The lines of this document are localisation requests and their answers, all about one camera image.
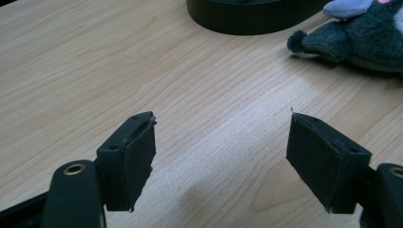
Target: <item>gray plush toy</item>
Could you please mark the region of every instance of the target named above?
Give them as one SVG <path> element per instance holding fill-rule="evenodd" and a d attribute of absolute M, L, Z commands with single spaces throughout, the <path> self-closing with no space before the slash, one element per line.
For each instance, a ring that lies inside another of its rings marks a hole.
<path fill-rule="evenodd" d="M 403 72 L 403 0 L 335 0 L 323 11 L 340 20 L 296 31 L 287 43 L 296 55 Z"/>

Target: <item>table surface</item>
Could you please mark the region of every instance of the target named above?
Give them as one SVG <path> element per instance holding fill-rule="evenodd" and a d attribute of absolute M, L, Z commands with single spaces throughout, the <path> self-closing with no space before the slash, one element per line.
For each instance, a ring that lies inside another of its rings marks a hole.
<path fill-rule="evenodd" d="M 202 28 L 184 0 L 19 0 L 0 9 L 0 210 L 48 190 L 128 117 L 157 117 L 157 155 L 109 227 L 359 227 L 328 215 L 285 160 L 291 108 L 403 163 L 403 79 L 293 57 L 284 31 Z"/>

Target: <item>black round object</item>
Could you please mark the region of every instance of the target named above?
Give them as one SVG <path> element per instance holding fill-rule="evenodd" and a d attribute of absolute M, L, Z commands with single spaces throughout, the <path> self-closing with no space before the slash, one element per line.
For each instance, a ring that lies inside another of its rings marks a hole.
<path fill-rule="evenodd" d="M 329 0 L 186 0 L 201 26 L 233 35 L 258 35 L 292 27 L 322 10 Z"/>

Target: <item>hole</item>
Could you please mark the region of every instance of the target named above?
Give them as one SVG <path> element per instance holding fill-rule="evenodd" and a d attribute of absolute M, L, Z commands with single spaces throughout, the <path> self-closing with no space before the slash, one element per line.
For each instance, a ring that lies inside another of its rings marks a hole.
<path fill-rule="evenodd" d="M 111 145 L 111 146 L 109 147 L 109 149 L 110 149 L 110 150 L 117 150 L 117 149 L 119 149 L 119 145 Z"/>
<path fill-rule="evenodd" d="M 402 168 L 392 167 L 389 171 L 391 171 L 391 173 L 394 174 L 395 176 L 398 176 L 399 178 L 403 178 L 403 169 Z"/>
<path fill-rule="evenodd" d="M 79 174 L 81 172 L 83 172 L 83 170 L 86 169 L 86 166 L 84 164 L 73 164 L 69 167 L 67 167 L 64 171 L 65 175 L 76 175 Z"/>

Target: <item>plush toy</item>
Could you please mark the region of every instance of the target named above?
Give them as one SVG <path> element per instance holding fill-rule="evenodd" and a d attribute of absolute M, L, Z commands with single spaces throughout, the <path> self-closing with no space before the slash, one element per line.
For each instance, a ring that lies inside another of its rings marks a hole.
<path fill-rule="evenodd" d="M 403 0 L 335 0 L 323 12 L 340 20 L 296 31 L 287 43 L 296 55 L 403 72 Z"/>

